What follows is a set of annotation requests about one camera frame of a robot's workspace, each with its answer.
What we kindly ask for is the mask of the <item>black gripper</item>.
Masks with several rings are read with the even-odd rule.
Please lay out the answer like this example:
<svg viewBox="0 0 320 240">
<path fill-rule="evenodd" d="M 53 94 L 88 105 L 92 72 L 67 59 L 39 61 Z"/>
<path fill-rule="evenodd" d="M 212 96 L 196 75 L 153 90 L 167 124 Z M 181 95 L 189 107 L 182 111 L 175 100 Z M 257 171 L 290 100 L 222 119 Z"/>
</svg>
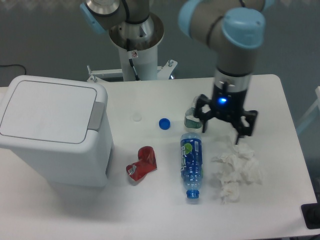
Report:
<svg viewBox="0 0 320 240">
<path fill-rule="evenodd" d="M 212 99 L 201 94 L 195 104 L 194 117 L 202 123 L 202 133 L 207 130 L 207 121 L 211 118 L 236 123 L 235 130 L 237 137 L 235 144 L 239 140 L 253 135 L 257 110 L 244 110 L 244 102 L 250 85 L 251 75 L 229 76 L 226 74 L 217 74 L 214 79 Z"/>
</svg>

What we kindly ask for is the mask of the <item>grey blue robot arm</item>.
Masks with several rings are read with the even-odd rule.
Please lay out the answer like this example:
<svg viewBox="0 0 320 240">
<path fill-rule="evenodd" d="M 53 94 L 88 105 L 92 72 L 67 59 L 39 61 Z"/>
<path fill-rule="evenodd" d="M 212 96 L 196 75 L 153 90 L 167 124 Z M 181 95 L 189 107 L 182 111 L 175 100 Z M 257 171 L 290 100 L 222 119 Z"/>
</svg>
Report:
<svg viewBox="0 0 320 240">
<path fill-rule="evenodd" d="M 178 26 L 189 38 L 216 51 L 212 97 L 200 95 L 194 117 L 203 129 L 210 119 L 230 123 L 237 137 L 251 136 L 258 112 L 244 102 L 264 41 L 262 11 L 270 0 L 188 0 L 178 14 Z M 125 81 L 159 78 L 158 45 L 164 25 L 147 0 L 84 0 L 80 9 L 98 33 L 108 32 L 119 50 Z"/>
</svg>

